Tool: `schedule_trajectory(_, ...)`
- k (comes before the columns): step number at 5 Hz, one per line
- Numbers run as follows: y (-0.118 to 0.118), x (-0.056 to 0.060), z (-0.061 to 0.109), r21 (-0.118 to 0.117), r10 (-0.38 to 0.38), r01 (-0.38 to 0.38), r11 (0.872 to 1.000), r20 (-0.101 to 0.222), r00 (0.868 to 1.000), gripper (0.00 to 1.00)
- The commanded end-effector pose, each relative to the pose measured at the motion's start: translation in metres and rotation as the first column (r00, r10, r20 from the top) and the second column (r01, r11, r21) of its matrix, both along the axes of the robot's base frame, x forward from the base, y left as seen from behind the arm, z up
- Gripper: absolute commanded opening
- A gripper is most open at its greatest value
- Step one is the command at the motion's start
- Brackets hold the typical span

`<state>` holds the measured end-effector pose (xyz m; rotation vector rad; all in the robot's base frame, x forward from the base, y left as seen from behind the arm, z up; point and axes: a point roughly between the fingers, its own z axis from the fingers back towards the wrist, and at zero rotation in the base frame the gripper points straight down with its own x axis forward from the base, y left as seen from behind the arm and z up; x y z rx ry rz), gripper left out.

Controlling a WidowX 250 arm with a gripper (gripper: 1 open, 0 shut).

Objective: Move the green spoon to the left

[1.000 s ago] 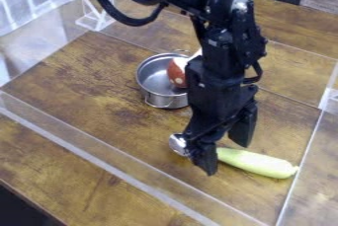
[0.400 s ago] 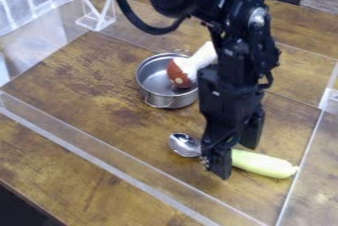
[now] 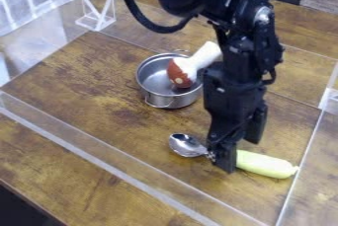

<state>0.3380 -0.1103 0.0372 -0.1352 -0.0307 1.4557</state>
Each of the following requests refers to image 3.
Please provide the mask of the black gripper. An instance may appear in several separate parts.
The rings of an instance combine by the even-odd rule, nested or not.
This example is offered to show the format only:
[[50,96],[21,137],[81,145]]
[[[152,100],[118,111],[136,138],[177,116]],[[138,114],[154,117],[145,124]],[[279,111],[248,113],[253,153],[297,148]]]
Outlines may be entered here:
[[220,62],[203,71],[203,104],[211,116],[207,148],[212,164],[231,174],[236,168],[236,143],[260,142],[268,115],[261,78],[241,81]]

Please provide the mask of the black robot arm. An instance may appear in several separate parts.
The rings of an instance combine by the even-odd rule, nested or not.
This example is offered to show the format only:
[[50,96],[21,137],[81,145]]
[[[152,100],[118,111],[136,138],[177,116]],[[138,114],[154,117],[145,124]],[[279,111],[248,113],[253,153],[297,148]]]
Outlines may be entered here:
[[212,164],[231,173],[236,143],[261,139],[268,107],[264,74],[276,73],[283,48],[269,0],[158,0],[173,15],[201,15],[212,25],[223,60],[203,71],[203,104],[211,115],[205,147]]

